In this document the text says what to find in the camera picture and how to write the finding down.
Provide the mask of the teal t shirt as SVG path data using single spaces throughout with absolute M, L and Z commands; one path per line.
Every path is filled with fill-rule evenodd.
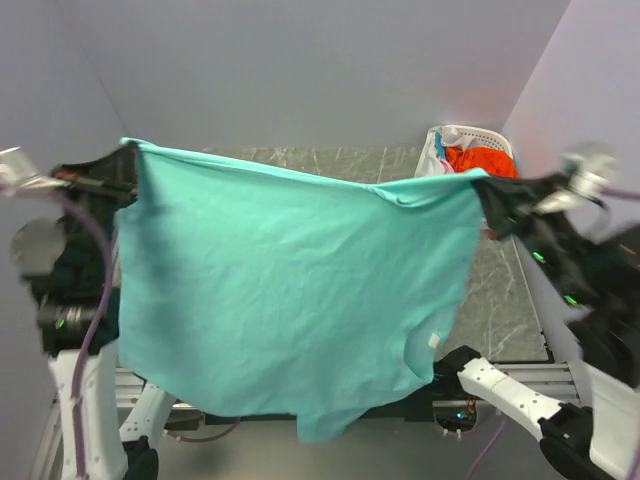
M 118 214 L 119 361 L 304 442 L 434 377 L 483 219 L 481 170 L 378 185 L 138 142 Z

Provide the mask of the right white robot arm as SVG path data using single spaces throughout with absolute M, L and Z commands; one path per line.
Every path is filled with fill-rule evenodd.
M 497 365 L 462 346 L 435 366 L 434 406 L 494 407 L 524 428 L 567 479 L 639 475 L 639 228 L 594 240 L 567 212 L 599 203 L 599 180 L 555 173 L 474 184 L 492 239 L 517 238 L 562 300 L 584 308 L 568 325 L 592 398 L 583 403 L 564 365 Z

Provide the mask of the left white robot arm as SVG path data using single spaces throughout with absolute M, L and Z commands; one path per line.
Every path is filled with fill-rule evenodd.
M 116 214 L 137 197 L 139 149 L 127 141 L 94 161 L 44 175 L 19 148 L 1 154 L 1 191 L 61 206 L 57 220 L 25 224 L 11 256 L 36 304 L 56 385 L 65 479 L 155 479 L 157 444 L 174 401 L 193 399 L 197 373 L 176 367 L 164 389 L 144 383 L 126 420 L 116 396 L 120 288 Z

